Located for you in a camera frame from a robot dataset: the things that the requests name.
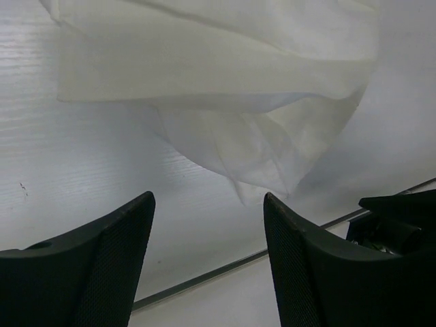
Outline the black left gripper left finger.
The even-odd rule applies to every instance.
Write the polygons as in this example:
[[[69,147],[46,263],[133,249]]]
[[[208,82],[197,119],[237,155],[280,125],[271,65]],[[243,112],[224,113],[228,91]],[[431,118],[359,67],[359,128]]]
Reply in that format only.
[[[26,249],[1,252],[2,326],[127,326],[155,197]]]

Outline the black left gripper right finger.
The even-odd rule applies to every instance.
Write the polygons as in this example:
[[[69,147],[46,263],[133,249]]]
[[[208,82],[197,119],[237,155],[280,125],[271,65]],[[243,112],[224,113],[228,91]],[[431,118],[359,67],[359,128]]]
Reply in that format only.
[[[397,255],[357,245],[273,194],[263,210],[282,326],[435,325],[435,249]]]

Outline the white pleated skirt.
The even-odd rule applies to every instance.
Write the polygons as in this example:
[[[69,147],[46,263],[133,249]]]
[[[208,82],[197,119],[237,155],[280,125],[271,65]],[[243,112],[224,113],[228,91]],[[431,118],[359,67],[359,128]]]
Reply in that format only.
[[[43,1],[57,97],[118,102],[245,204],[284,198],[355,113],[378,1]]]

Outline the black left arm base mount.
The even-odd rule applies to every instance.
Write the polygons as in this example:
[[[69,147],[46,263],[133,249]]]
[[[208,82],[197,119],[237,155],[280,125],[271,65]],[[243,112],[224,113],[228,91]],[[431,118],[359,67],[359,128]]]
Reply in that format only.
[[[363,198],[359,206],[369,213],[350,221],[348,241],[397,255],[435,249],[435,190]]]

